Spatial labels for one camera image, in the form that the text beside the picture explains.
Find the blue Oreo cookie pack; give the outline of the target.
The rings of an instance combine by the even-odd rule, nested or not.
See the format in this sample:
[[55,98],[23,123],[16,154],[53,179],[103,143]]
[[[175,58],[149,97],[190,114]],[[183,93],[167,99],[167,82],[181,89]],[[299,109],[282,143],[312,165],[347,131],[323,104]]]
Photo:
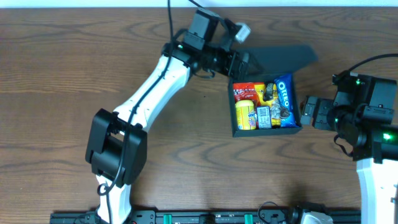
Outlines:
[[280,105],[282,128],[297,128],[292,97],[292,74],[282,75],[275,80]]

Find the yellow Hacks candy bag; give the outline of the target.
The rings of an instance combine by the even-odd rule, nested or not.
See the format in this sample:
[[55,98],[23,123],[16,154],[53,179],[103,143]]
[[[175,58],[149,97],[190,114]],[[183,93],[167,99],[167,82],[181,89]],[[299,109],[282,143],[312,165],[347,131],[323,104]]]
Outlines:
[[277,94],[276,84],[274,84],[274,99],[272,101],[263,100],[264,89],[265,89],[265,83],[259,83],[259,85],[256,85],[256,91],[257,94],[259,95],[261,106],[268,106],[270,108],[272,128],[279,128],[281,125],[280,115],[279,115],[280,105],[279,105],[279,98]]

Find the red candy bag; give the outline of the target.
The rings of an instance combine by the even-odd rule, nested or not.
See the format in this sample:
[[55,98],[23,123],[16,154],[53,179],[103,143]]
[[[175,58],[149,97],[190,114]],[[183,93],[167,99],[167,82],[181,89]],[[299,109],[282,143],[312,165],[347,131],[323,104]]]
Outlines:
[[234,100],[237,103],[242,100],[251,100],[255,106],[261,106],[259,95],[256,91],[256,85],[259,83],[233,83]]

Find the black box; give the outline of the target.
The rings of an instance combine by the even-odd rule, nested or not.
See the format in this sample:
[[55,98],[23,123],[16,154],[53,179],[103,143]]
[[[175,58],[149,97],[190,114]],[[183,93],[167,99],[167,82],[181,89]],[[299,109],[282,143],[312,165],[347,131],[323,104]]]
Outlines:
[[267,47],[248,47],[237,50],[239,55],[243,52],[250,54],[248,73],[244,80],[238,80],[237,75],[231,75],[228,83],[229,111],[231,115],[231,130],[234,138],[276,136],[295,134],[302,130],[300,122],[300,109],[295,91],[295,82],[292,82],[292,97],[294,116],[297,128],[255,129],[244,131],[238,129],[236,119],[235,100],[233,95],[233,83],[246,82],[271,82],[274,79],[293,74],[296,71],[318,60],[315,51],[308,45],[280,45]]

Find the blue small carton box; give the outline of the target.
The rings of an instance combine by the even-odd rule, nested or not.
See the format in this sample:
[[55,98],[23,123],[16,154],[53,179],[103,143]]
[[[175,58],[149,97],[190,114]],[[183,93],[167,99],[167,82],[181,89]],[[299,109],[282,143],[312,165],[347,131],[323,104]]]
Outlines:
[[272,121],[268,106],[257,107],[257,122],[259,129],[271,129]]

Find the yellow Mentos gum bottle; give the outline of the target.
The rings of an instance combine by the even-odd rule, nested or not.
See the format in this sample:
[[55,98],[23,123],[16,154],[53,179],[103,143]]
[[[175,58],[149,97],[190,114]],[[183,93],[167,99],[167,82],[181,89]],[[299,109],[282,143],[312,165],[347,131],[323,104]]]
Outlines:
[[235,104],[235,108],[238,129],[244,131],[256,129],[256,113],[253,101],[238,101]]

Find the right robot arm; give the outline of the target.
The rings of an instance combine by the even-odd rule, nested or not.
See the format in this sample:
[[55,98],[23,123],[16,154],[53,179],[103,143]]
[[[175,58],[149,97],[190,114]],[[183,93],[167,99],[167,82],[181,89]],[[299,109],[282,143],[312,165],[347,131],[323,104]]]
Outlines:
[[333,99],[308,96],[301,123],[335,132],[356,163],[361,223],[397,223],[397,126],[392,125],[396,80],[349,71],[333,75]]

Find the black candy wrapper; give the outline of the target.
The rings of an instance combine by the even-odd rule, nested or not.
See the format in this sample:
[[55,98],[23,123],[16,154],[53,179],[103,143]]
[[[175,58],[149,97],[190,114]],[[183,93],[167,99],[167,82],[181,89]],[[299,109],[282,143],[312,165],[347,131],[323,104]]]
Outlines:
[[266,83],[263,100],[264,101],[272,101],[274,99],[274,83]]

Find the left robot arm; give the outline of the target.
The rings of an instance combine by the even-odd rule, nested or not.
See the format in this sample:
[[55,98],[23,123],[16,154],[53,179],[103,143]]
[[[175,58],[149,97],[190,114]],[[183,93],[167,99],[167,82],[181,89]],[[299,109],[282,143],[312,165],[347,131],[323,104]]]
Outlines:
[[250,33],[245,23],[198,8],[188,29],[170,33],[154,71],[138,90],[113,111],[100,109],[94,115],[85,160],[99,183],[96,223],[131,222],[131,186],[146,163],[153,122],[198,71],[207,72],[207,79],[216,73],[242,75],[249,55],[231,47]]

